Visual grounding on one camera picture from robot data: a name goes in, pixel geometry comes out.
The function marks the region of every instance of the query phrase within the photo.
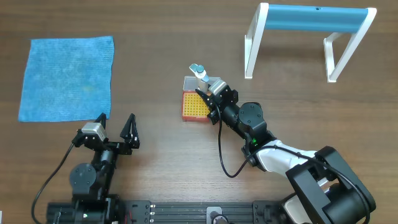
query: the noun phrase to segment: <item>microfiber cloth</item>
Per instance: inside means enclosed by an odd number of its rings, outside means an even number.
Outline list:
[[[18,120],[109,118],[113,55],[112,37],[32,40]]]

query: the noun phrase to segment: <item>white stand leg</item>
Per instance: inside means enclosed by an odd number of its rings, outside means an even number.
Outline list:
[[[332,43],[342,34],[332,33],[329,37],[323,40],[323,46],[325,48],[325,63],[326,63],[326,74],[328,77],[328,83],[335,83],[337,81],[337,78],[340,75],[341,71],[346,66],[349,58],[352,56],[355,49],[357,48],[362,38],[365,36],[365,33],[368,31],[370,25],[372,24],[376,12],[377,10],[375,8],[368,8],[368,15],[366,16],[364,22],[362,23],[357,33],[351,35],[348,45],[343,55],[341,56],[340,60],[338,61],[336,67],[335,67],[335,60],[333,58]]]
[[[266,27],[268,3],[260,3],[244,36],[244,78],[253,78],[254,65],[260,48],[262,33]]]

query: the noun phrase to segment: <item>blue bar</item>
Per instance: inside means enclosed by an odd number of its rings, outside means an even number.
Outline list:
[[[265,29],[356,33],[367,15],[368,9],[270,4]]]

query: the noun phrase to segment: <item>wooden table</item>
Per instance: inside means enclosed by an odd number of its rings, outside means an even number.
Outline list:
[[[17,121],[29,39],[102,35],[112,35],[115,43],[109,138],[118,140],[134,113],[141,139],[139,150],[120,157],[113,193],[153,202],[252,202],[292,193],[287,179],[249,166],[227,178],[218,159],[218,126],[182,121],[183,78],[191,75],[191,63],[201,63],[239,91],[239,105],[258,101],[269,129],[284,143],[306,150],[335,147],[376,199],[371,223],[397,223],[398,2],[301,2],[378,10],[335,84],[326,82],[322,40],[327,34],[307,32],[266,31],[254,79],[244,80],[243,39],[259,3],[1,1],[3,223],[32,223],[34,196],[86,122]],[[347,40],[334,45],[337,56]],[[244,160],[243,141],[228,128],[221,140],[226,167],[234,172]],[[47,202],[70,200],[69,172],[92,156],[82,147],[72,151],[36,206],[42,222]]]

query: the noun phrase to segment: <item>black cable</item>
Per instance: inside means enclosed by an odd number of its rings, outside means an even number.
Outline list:
[[[58,170],[60,170],[61,166],[63,165],[63,163],[64,163],[65,160],[67,159],[67,157],[68,157],[70,151],[72,150],[72,148],[73,148],[73,143],[69,146],[69,149],[68,149],[67,153],[65,153],[65,155],[63,156],[63,158],[62,158],[60,164],[59,164],[58,167],[54,170],[54,172],[52,172],[52,174],[50,175],[50,177],[44,182],[42,188],[39,190],[39,192],[37,192],[37,195],[36,195],[35,199],[33,200],[33,203],[32,203],[32,210],[30,211],[30,213],[31,213],[31,215],[32,215],[33,221],[34,221],[36,224],[41,224],[41,223],[36,219],[36,217],[35,217],[35,206],[36,206],[36,202],[37,202],[37,200],[39,199],[40,194],[43,192],[45,186],[50,182],[51,178],[58,172]]]
[[[218,108],[218,105],[216,104],[215,106],[216,106],[216,109],[217,109],[218,117],[219,117],[219,119],[220,119],[220,120],[219,120],[219,122],[220,122],[220,128],[219,128],[219,130],[218,130],[218,154],[220,155],[221,167],[223,168],[223,171],[224,171],[225,175],[227,175],[227,177],[229,177],[229,178],[234,178],[234,177],[236,177],[237,175],[239,175],[239,173],[242,171],[243,167],[244,167],[244,166],[249,162],[249,160],[250,160],[254,155],[256,155],[259,151],[261,151],[261,150],[263,150],[263,149],[280,149],[280,150],[282,150],[282,151],[285,151],[285,152],[288,152],[288,153],[290,153],[290,154],[293,154],[293,155],[295,155],[295,156],[297,156],[297,157],[300,157],[300,158],[303,158],[303,159],[307,159],[308,161],[311,161],[312,163],[316,163],[316,164],[318,164],[318,165],[321,165],[321,166],[323,166],[324,168],[326,168],[326,169],[330,170],[331,172],[333,172],[335,175],[337,175],[337,176],[341,177],[342,179],[344,179],[345,181],[347,181],[347,183],[350,184],[350,186],[352,186],[352,188],[354,188],[354,190],[356,191],[356,193],[359,195],[359,197],[360,197],[360,199],[361,199],[361,201],[362,201],[362,204],[363,204],[363,206],[365,207],[366,218],[365,218],[364,224],[368,224],[368,223],[369,223],[370,218],[371,218],[371,212],[370,212],[369,205],[368,205],[366,199],[364,198],[363,193],[355,186],[355,184],[354,184],[352,181],[350,181],[349,178],[348,178],[347,176],[345,176],[344,174],[342,174],[340,171],[338,171],[338,170],[335,169],[334,167],[332,167],[332,166],[330,166],[330,165],[328,165],[328,164],[326,164],[326,163],[320,162],[320,161],[318,161],[318,160],[316,160],[316,159],[314,159],[314,158],[312,158],[312,157],[304,156],[304,155],[302,155],[302,154],[299,153],[299,152],[293,152],[293,151],[288,150],[288,149],[286,149],[286,148],[284,148],[284,147],[280,147],[280,146],[276,146],[276,145],[274,145],[274,146],[263,146],[263,147],[257,149],[256,151],[254,151],[250,156],[248,156],[248,157],[246,158],[246,160],[242,163],[241,167],[238,169],[238,171],[237,171],[234,175],[229,174],[229,173],[226,171],[226,169],[225,169],[224,162],[223,162],[223,156],[222,156],[222,153],[221,153],[221,129],[222,129],[222,127],[223,127],[223,124],[222,124],[222,123],[223,123],[223,120],[221,119],[221,112],[220,112],[220,109]]]

